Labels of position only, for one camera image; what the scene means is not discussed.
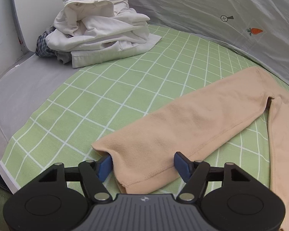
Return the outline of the beige long-sleeve shirt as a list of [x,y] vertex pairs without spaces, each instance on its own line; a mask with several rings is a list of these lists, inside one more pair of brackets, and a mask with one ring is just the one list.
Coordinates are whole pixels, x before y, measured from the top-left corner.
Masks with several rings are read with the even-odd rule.
[[271,190],[286,206],[289,230],[289,92],[265,70],[249,67],[188,93],[93,143],[109,153],[122,192],[147,194],[178,178],[174,154],[203,160],[265,110]]

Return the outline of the white crumpled garment pile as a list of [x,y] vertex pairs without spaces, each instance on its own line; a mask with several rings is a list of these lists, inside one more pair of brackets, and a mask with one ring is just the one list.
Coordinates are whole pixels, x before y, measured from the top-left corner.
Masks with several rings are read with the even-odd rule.
[[71,54],[73,68],[124,59],[151,50],[162,37],[149,32],[145,14],[128,0],[62,0],[46,37],[53,51]]

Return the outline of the blue plaid garment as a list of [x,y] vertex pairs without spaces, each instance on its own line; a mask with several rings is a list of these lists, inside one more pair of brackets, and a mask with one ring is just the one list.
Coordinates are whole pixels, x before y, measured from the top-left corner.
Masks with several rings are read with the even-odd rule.
[[46,37],[55,31],[54,26],[50,26],[46,29],[38,38],[36,43],[35,55],[38,57],[57,57],[57,59],[63,64],[71,62],[72,56],[70,52],[58,52],[50,49],[46,43]]

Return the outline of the grey carrot-print bedsheet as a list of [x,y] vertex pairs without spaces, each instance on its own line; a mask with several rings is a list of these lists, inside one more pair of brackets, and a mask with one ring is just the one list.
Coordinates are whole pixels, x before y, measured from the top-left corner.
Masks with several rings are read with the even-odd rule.
[[289,85],[289,0],[129,0],[153,24],[236,49]]

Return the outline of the green checked mat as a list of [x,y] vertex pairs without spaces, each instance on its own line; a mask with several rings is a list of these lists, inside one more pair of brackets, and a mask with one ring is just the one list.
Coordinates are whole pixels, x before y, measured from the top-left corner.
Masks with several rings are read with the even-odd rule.
[[12,191],[47,166],[97,160],[92,143],[172,100],[254,62],[195,35],[150,26],[162,37],[149,52],[80,69],[29,112],[0,161]]

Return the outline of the grey bed sheet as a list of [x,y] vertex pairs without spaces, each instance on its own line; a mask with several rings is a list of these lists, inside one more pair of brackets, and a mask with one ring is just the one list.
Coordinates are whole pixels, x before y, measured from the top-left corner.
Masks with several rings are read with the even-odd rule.
[[[32,55],[0,78],[0,161],[11,137],[50,95],[77,70],[55,57]],[[0,165],[0,175],[12,193],[18,188]]]

